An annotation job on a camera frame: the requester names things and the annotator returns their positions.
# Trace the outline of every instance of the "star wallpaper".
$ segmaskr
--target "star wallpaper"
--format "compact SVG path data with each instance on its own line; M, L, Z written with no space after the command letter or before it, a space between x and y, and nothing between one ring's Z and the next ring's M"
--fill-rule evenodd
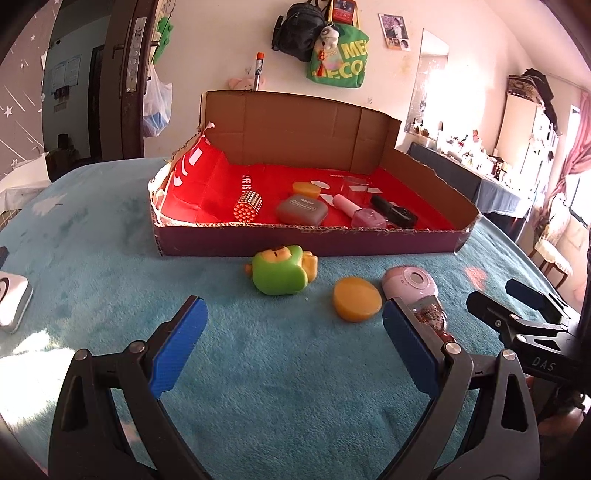
M0 178L44 151L41 82L61 2L50 0L31 18L0 65Z

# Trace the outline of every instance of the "blue gripper pad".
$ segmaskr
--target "blue gripper pad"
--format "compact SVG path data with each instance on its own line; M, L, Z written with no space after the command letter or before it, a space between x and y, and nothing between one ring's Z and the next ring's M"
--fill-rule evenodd
M207 325L205 301L195 301L170 333L152 361L150 390L155 398L172 390Z
M505 284L505 291L531 309L541 310L544 308L544 296L539 291L529 288L513 278Z
M382 320L415 386L431 398L438 397L437 362L406 315L395 302L388 301Z

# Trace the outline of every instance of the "teal blanket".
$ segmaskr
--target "teal blanket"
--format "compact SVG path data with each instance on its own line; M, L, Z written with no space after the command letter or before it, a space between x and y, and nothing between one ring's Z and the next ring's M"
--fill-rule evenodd
M0 333L0 413L30 455L47 465L55 402L79 348L123 350L172 318L192 294L209 323L163 403L216 479L373 480L427 405L388 338L380 315L340 320L332 288L345 276L376 286L395 265L419 265L439 285L450 331L469 352L501 344L467 311L476 288L523 316L504 293L517 278L548 292L529 259L486 219L458 254L321 258L301 294L269 298L244 275L244 258L161 258L147 183L162 160L83 167L51 185L0 232L4 270L25 275L33 299L20 328ZM116 393L124 429L149 463ZM441 461L452 458L469 421L462 413Z

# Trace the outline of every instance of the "chair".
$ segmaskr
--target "chair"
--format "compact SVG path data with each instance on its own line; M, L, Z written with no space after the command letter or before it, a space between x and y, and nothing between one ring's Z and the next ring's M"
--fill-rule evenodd
M538 252L542 256L544 261L540 264L540 270L542 270L546 264L548 265L544 270L544 275L546 277L553 268L562 272L563 277L558 282L558 285L556 285L556 289L560 288L569 275L572 275L573 273L573 269L568 260L566 260L556 248L556 243L558 243L558 240L560 240L560 237L564 234L569 221L570 212L569 208L566 206L566 197L563 193L559 193L552 199L548 223L542 231L540 238L534 245L534 249L528 255L529 258L533 258L535 253Z

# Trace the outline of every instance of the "glass cup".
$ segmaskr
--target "glass cup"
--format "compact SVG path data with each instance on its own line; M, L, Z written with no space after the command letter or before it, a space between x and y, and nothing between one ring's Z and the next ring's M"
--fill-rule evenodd
M345 177L340 194L354 204L362 207L366 204L369 184L364 179Z

